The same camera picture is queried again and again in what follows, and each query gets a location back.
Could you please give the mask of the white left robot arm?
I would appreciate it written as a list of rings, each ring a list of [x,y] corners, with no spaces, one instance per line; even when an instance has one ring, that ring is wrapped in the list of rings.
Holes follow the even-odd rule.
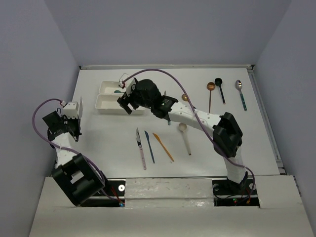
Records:
[[[47,138],[57,154],[51,175],[71,203],[80,206],[94,194],[106,194],[109,182],[104,173],[75,150],[81,135],[80,119],[68,118],[57,111],[42,119],[48,126]]]

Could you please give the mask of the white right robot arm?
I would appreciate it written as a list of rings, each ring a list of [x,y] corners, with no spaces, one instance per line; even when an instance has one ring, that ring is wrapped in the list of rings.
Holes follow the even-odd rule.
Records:
[[[117,102],[128,114],[144,107],[159,119],[184,123],[204,131],[214,142],[216,153],[224,158],[228,190],[238,194],[245,188],[247,171],[240,151],[242,131],[232,114],[215,115],[185,105],[176,98],[162,95],[150,79],[138,81],[133,78],[130,84],[120,81],[118,85],[125,92]]]

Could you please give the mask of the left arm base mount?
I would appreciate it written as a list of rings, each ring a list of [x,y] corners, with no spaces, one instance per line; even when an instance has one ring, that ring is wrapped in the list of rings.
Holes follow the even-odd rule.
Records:
[[[81,207],[125,207],[125,179],[109,179],[109,184],[87,199]]]

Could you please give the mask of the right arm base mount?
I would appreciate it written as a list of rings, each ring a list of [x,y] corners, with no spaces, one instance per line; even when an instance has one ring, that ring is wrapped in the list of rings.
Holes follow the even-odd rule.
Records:
[[[212,180],[215,207],[260,206],[256,187],[252,192],[253,180],[248,179],[243,187],[234,186],[227,179]]]

